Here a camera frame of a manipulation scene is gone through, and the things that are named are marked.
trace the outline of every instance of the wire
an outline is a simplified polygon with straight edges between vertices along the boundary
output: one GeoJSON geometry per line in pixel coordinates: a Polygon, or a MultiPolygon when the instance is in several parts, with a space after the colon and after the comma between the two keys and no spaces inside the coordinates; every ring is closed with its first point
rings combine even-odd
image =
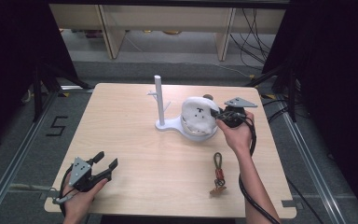
{"type": "Polygon", "coordinates": [[[263,215],[263,217],[265,217],[266,219],[268,219],[271,223],[273,224],[280,224],[279,221],[277,221],[277,219],[275,219],[272,215],[270,215],[266,210],[264,210],[257,202],[255,202],[255,200],[248,194],[248,192],[245,189],[245,186],[242,183],[242,179],[241,179],[241,175],[239,178],[239,184],[240,184],[240,189],[241,192],[243,194],[243,196],[246,198],[246,200],[249,202],[249,204],[251,204],[261,215],[263,215]]]}
{"type": "Polygon", "coordinates": [[[249,46],[251,46],[251,47],[254,48],[254,49],[259,49],[260,52],[261,52],[261,54],[262,54],[262,56],[263,56],[263,58],[264,58],[264,60],[266,60],[266,59],[267,59],[266,53],[269,53],[269,52],[268,52],[268,51],[265,51],[261,45],[264,45],[264,47],[266,47],[267,49],[270,49],[270,48],[269,48],[269,46],[267,46],[267,45],[260,39],[260,37],[258,36],[257,20],[256,20],[257,9],[254,8],[253,12],[254,12],[254,19],[253,19],[252,25],[251,25],[251,23],[250,23],[249,20],[248,20],[248,17],[246,16],[246,13],[245,13],[244,8],[242,9],[243,17],[246,19],[246,22],[248,23],[249,30],[250,30],[249,34],[246,36],[246,39],[244,39],[244,42],[247,43],[249,46]],[[255,46],[253,46],[253,45],[251,45],[251,44],[249,44],[249,43],[247,42],[247,40],[248,40],[250,34],[253,35],[255,41],[257,42],[258,48],[255,47],[255,46]]]}
{"type": "MultiPolygon", "coordinates": [[[[266,103],[265,105],[268,105],[268,104],[272,104],[272,103],[275,103],[275,102],[281,102],[281,101],[286,101],[286,100],[276,100],[276,101],[271,101],[271,102],[268,102],[266,103]]],[[[274,119],[276,119],[277,117],[279,117],[281,114],[287,112],[288,110],[288,106],[280,109],[279,111],[277,111],[276,113],[274,113],[272,116],[270,116],[268,118],[268,123],[271,123],[274,119]]],[[[312,206],[308,203],[308,201],[304,198],[304,196],[301,194],[301,192],[298,190],[298,188],[295,186],[295,184],[293,184],[293,182],[289,179],[289,177],[286,175],[286,180],[287,182],[293,187],[293,189],[298,193],[298,195],[300,196],[300,198],[304,201],[304,203],[307,205],[307,207],[310,209],[310,211],[313,213],[313,215],[316,216],[316,218],[318,218],[319,222],[320,223],[323,223],[323,221],[321,220],[321,218],[318,216],[318,214],[316,213],[316,211],[312,208],[312,206]]]]}
{"type": "Polygon", "coordinates": [[[247,39],[248,39],[249,35],[250,35],[250,33],[246,36],[246,38],[243,38],[243,35],[240,34],[240,37],[241,37],[242,40],[245,41],[246,44],[247,44],[249,47],[251,47],[252,49],[260,49],[260,48],[258,48],[258,47],[256,47],[256,46],[251,45],[249,42],[247,42],[247,39]]]}
{"type": "Polygon", "coordinates": [[[244,48],[243,46],[245,45],[245,43],[243,43],[241,45],[240,43],[238,43],[238,41],[234,38],[234,36],[232,34],[230,34],[230,36],[231,36],[232,40],[234,41],[234,43],[237,45],[237,47],[241,50],[241,52],[245,52],[246,54],[248,54],[252,58],[254,58],[257,61],[259,61],[260,63],[265,63],[265,61],[263,59],[260,59],[255,54],[253,54],[251,51],[249,51],[248,49],[244,48]]]}
{"type": "MultiPolygon", "coordinates": [[[[128,37],[124,36],[124,38],[126,38],[130,44],[135,47],[136,49],[138,49],[140,52],[144,52],[142,49],[140,49],[138,46],[136,46],[132,40],[130,40],[128,37]]],[[[173,63],[173,62],[167,62],[167,61],[159,61],[159,60],[152,60],[152,59],[149,59],[149,58],[146,58],[145,56],[143,56],[147,61],[150,61],[150,62],[154,62],[154,63],[173,63]]],[[[217,66],[217,67],[220,67],[220,68],[223,68],[223,69],[226,69],[228,71],[233,71],[233,72],[236,72],[236,73],[239,73],[241,74],[242,76],[244,77],[250,77],[249,75],[246,75],[244,73],[242,73],[241,71],[239,70],[236,70],[236,69],[233,69],[233,68],[228,68],[228,67],[225,67],[223,65],[220,65],[220,64],[216,64],[216,63],[190,63],[190,62],[176,62],[176,63],[173,63],[173,64],[180,64],[180,63],[184,63],[184,64],[209,64],[209,65],[214,65],[214,66],[217,66]]]]}
{"type": "Polygon", "coordinates": [[[72,191],[74,191],[75,189],[71,189],[71,190],[69,190],[68,192],[66,192],[64,195],[62,195],[62,197],[64,198],[64,197],[66,197],[70,192],[72,192],[72,191]]]}
{"type": "Polygon", "coordinates": [[[251,156],[252,156],[253,153],[255,152],[255,143],[256,143],[256,140],[257,140],[257,137],[255,135],[255,124],[249,118],[245,118],[245,119],[241,118],[241,119],[246,125],[248,125],[248,127],[249,127],[249,129],[251,130],[251,133],[252,133],[252,143],[251,143],[251,148],[250,148],[250,153],[251,153],[251,156]]]}
{"type": "Polygon", "coordinates": [[[316,218],[318,218],[320,223],[324,223],[322,221],[322,219],[318,216],[318,214],[316,213],[316,211],[312,208],[312,206],[310,206],[310,204],[308,203],[308,201],[304,198],[304,196],[300,193],[300,191],[298,190],[298,188],[295,186],[295,184],[293,184],[293,182],[289,179],[289,177],[287,177],[286,175],[286,180],[287,182],[293,187],[293,189],[298,193],[298,195],[300,196],[300,198],[304,201],[304,203],[307,205],[307,207],[310,209],[310,211],[313,213],[313,215],[316,216],[316,218]]]}
{"type": "MultiPolygon", "coordinates": [[[[65,180],[66,180],[66,177],[69,175],[69,173],[72,171],[72,168],[73,168],[73,165],[71,165],[65,172],[65,174],[63,175],[63,178],[62,178],[62,182],[61,182],[61,186],[60,186],[60,195],[59,195],[59,198],[63,198],[62,195],[63,195],[63,189],[65,188],[65,180]]],[[[63,203],[60,204],[60,209],[61,209],[61,212],[63,214],[63,216],[65,217],[66,216],[66,209],[65,209],[65,205],[63,203]]]]}

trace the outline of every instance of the wrist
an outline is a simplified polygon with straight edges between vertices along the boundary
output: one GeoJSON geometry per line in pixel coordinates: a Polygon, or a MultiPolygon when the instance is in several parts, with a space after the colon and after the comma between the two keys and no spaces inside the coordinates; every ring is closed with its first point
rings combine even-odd
{"type": "Polygon", "coordinates": [[[233,151],[238,158],[251,157],[251,150],[249,147],[236,147],[233,148],[233,151]]]}

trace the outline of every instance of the black cable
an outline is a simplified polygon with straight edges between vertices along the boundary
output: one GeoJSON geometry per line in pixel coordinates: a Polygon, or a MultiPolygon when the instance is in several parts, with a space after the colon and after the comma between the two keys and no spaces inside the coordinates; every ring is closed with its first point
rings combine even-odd
{"type": "Polygon", "coordinates": [[[272,103],[278,103],[278,102],[287,102],[287,100],[273,100],[273,101],[269,101],[269,102],[263,104],[263,106],[270,105],[272,103]]]}
{"type": "MultiPolygon", "coordinates": [[[[72,165],[68,168],[68,170],[66,170],[65,174],[63,175],[62,182],[61,182],[61,187],[60,187],[59,198],[63,198],[63,189],[65,188],[65,180],[66,180],[66,177],[69,175],[69,173],[71,171],[72,171],[72,165]]],[[[65,204],[64,203],[60,204],[60,209],[61,209],[61,212],[62,212],[63,216],[65,217],[66,216],[66,210],[65,210],[65,204]]]]}
{"type": "Polygon", "coordinates": [[[230,36],[231,36],[232,40],[234,41],[234,43],[237,45],[237,47],[238,47],[241,51],[247,53],[249,56],[251,56],[252,58],[258,60],[260,63],[265,63],[265,61],[264,61],[263,59],[260,59],[260,58],[257,57],[255,54],[253,54],[251,51],[249,51],[248,49],[245,49],[245,48],[243,47],[243,45],[244,45],[245,43],[243,43],[243,44],[241,45],[240,43],[238,43],[238,41],[234,38],[234,36],[233,36],[232,34],[230,34],[230,36]]]}
{"type": "Polygon", "coordinates": [[[242,40],[249,46],[251,47],[252,49],[260,49],[258,47],[255,47],[253,45],[251,45],[249,42],[247,42],[247,38],[248,38],[249,34],[246,36],[246,38],[243,38],[243,35],[240,34],[240,37],[242,38],[242,40]]]}
{"type": "Polygon", "coordinates": [[[244,9],[242,9],[242,13],[243,13],[243,17],[246,19],[246,22],[248,23],[249,30],[250,30],[249,34],[246,36],[246,40],[244,40],[244,41],[247,42],[247,39],[249,38],[249,35],[252,34],[253,37],[255,38],[255,41],[257,42],[259,48],[254,47],[254,46],[250,45],[249,43],[248,43],[248,45],[252,46],[255,49],[259,49],[261,51],[261,54],[263,55],[263,58],[266,60],[267,59],[267,56],[265,54],[266,51],[263,49],[263,47],[260,44],[264,45],[267,49],[270,49],[270,48],[266,44],[264,44],[264,42],[258,36],[257,21],[256,21],[256,15],[257,15],[256,9],[254,8],[254,20],[252,22],[252,25],[249,22],[248,17],[246,16],[246,13],[245,13],[244,9]]]}
{"type": "Polygon", "coordinates": [[[69,190],[68,192],[66,192],[66,194],[64,194],[63,196],[62,196],[62,198],[64,198],[64,197],[66,197],[70,192],[72,192],[72,191],[74,191],[75,189],[71,189],[71,190],[69,190]]]}
{"type": "MultiPolygon", "coordinates": [[[[256,143],[255,124],[249,118],[245,118],[245,119],[243,119],[242,117],[240,117],[240,118],[249,127],[249,129],[252,133],[252,143],[251,143],[251,147],[250,147],[250,154],[251,154],[251,156],[253,156],[253,154],[255,152],[255,143],[256,143]]],[[[280,224],[279,221],[277,221],[272,215],[270,215],[266,210],[264,210],[264,208],[262,208],[257,202],[255,202],[255,200],[248,194],[248,192],[245,189],[245,186],[242,183],[241,174],[239,177],[239,184],[240,184],[241,192],[242,192],[243,196],[245,197],[245,199],[249,202],[249,204],[251,204],[263,217],[268,219],[271,223],[280,224]]]]}
{"type": "Polygon", "coordinates": [[[253,66],[247,64],[247,63],[243,60],[243,58],[242,58],[242,50],[241,50],[241,53],[240,53],[240,57],[241,57],[242,63],[245,64],[245,66],[250,67],[250,68],[254,68],[254,69],[259,70],[259,71],[262,70],[261,68],[253,67],[253,66]]]}
{"type": "Polygon", "coordinates": [[[271,223],[280,224],[280,222],[277,221],[277,219],[275,219],[266,210],[264,210],[257,202],[255,202],[255,200],[248,194],[248,192],[246,192],[245,186],[242,183],[241,175],[239,178],[239,184],[240,184],[241,192],[243,196],[246,198],[246,200],[249,202],[249,204],[251,204],[261,215],[263,215],[263,217],[268,219],[271,223]]]}
{"type": "MultiPolygon", "coordinates": [[[[274,113],[272,116],[270,116],[268,118],[268,123],[271,123],[274,119],[276,119],[277,117],[279,117],[281,114],[283,114],[284,112],[287,112],[288,110],[288,106],[280,109],[279,111],[277,111],[276,113],[274,113]]],[[[300,193],[300,191],[298,190],[298,188],[293,184],[292,181],[290,181],[289,177],[287,177],[287,175],[285,176],[287,182],[293,187],[293,189],[298,193],[298,195],[300,196],[300,198],[304,201],[304,203],[307,205],[307,207],[310,209],[310,211],[313,213],[313,215],[316,216],[316,218],[318,218],[318,220],[320,221],[320,223],[323,224],[322,219],[318,216],[318,214],[316,213],[316,211],[312,208],[312,206],[308,203],[308,201],[304,198],[304,196],[300,193]]]]}
{"type": "Polygon", "coordinates": [[[310,209],[310,211],[313,213],[313,215],[316,216],[316,218],[318,218],[320,223],[324,223],[322,221],[322,219],[318,216],[318,214],[316,213],[316,211],[312,208],[312,206],[310,206],[310,204],[308,203],[308,201],[304,198],[304,196],[300,193],[300,191],[296,188],[295,184],[293,184],[293,182],[289,179],[289,177],[287,177],[286,175],[286,180],[287,182],[289,182],[289,184],[293,187],[293,189],[298,193],[298,195],[300,196],[300,198],[304,201],[304,203],[307,205],[307,207],[310,209]]]}

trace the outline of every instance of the white vertical rod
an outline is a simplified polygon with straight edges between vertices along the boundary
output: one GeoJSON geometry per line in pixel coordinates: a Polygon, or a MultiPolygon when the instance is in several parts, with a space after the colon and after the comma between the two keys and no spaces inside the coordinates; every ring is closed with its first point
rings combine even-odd
{"type": "Polygon", "coordinates": [[[164,126],[164,109],[163,109],[163,102],[162,102],[162,89],[161,89],[161,77],[155,76],[155,84],[156,84],[156,93],[157,93],[157,105],[158,105],[158,118],[159,118],[159,125],[164,126]]]}

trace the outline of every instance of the human arm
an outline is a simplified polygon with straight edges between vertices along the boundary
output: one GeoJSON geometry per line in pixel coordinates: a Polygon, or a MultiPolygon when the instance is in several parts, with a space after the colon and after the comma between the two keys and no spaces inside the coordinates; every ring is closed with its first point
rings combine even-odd
{"type": "MultiPolygon", "coordinates": [[[[250,123],[253,123],[254,115],[252,113],[246,111],[246,117],[251,120],[250,123]]],[[[264,210],[280,222],[275,207],[261,182],[250,154],[252,133],[249,127],[243,123],[237,128],[229,128],[222,120],[217,120],[216,123],[223,131],[228,146],[232,148],[237,156],[240,165],[241,180],[247,193],[264,210]]],[[[247,200],[245,201],[245,213],[248,223],[270,223],[270,221],[259,213],[247,200]]]]}
{"type": "MultiPolygon", "coordinates": [[[[73,189],[68,185],[70,176],[71,174],[68,174],[66,177],[63,194],[66,194],[73,189]]],[[[62,224],[80,223],[83,217],[88,213],[95,195],[103,188],[106,183],[107,179],[103,179],[88,192],[78,192],[76,189],[70,192],[70,194],[73,194],[74,196],[65,202],[64,206],[66,215],[62,224]]]]}

